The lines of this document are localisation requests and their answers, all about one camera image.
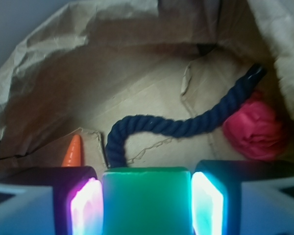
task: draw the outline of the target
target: pink light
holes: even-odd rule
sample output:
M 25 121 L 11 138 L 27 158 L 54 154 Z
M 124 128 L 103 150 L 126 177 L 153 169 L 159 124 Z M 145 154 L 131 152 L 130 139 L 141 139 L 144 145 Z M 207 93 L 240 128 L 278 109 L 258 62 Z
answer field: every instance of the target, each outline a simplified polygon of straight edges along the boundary
M 99 180 L 91 178 L 71 201 L 72 234 L 102 234 L 103 197 Z

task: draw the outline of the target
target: cyan light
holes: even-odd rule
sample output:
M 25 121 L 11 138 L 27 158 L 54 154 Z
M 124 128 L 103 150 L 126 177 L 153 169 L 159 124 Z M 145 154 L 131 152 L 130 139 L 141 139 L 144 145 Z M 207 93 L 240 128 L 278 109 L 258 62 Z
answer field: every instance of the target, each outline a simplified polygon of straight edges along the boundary
M 197 235 L 221 235 L 224 198 L 202 172 L 192 177 L 193 227 Z

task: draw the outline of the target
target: gray wall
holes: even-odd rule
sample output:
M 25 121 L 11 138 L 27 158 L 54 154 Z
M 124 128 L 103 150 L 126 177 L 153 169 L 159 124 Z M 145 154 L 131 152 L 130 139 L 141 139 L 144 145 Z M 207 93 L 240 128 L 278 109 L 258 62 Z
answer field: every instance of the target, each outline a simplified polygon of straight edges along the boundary
M 0 0 L 0 67 L 20 41 L 71 1 L 73 0 Z

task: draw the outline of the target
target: crumpled paper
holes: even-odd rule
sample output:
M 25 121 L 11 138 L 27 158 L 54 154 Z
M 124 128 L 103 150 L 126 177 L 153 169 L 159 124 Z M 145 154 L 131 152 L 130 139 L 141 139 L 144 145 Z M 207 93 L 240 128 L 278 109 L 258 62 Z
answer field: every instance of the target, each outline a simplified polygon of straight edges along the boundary
M 254 160 L 273 161 L 288 143 L 285 126 L 258 91 L 223 123 L 222 129 L 236 151 Z
M 294 19 L 279 1 L 248 0 L 248 4 L 275 58 L 279 87 L 294 120 Z

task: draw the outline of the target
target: blue rope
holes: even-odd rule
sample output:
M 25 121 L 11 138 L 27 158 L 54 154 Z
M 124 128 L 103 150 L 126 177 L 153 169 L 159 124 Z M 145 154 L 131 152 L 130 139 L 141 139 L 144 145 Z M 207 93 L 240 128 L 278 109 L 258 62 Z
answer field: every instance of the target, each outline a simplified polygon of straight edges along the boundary
M 211 110 L 195 118 L 174 121 L 151 115 L 126 116 L 117 121 L 108 135 L 107 159 L 111 168 L 126 167 L 124 143 L 128 136 L 148 131 L 175 138 L 191 137 L 213 131 L 248 99 L 258 82 L 266 75 L 260 65 L 253 65 L 238 79 L 228 93 Z

